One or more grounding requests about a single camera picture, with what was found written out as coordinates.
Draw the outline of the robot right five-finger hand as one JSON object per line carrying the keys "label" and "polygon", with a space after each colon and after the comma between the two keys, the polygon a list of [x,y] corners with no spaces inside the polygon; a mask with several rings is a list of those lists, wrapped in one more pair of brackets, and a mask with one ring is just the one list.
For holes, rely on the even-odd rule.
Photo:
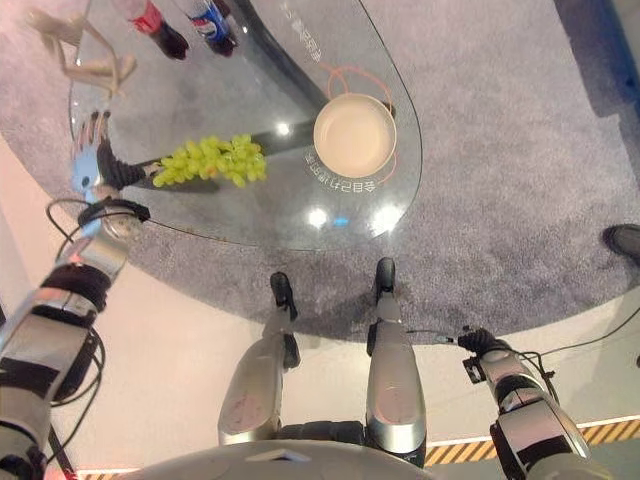
{"label": "robot right five-finger hand", "polygon": [[463,333],[457,337],[457,344],[465,350],[482,357],[487,352],[509,349],[509,345],[485,328],[465,326]]}

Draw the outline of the robot left five-finger hand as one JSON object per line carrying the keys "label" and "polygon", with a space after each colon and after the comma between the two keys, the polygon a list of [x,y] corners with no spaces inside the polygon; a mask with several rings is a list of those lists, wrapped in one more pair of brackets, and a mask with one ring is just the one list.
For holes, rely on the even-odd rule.
{"label": "robot left five-finger hand", "polygon": [[89,202],[97,202],[107,192],[151,178],[161,170],[158,160],[129,164],[113,152],[109,138],[109,111],[94,111],[80,125],[71,154],[71,185]]}

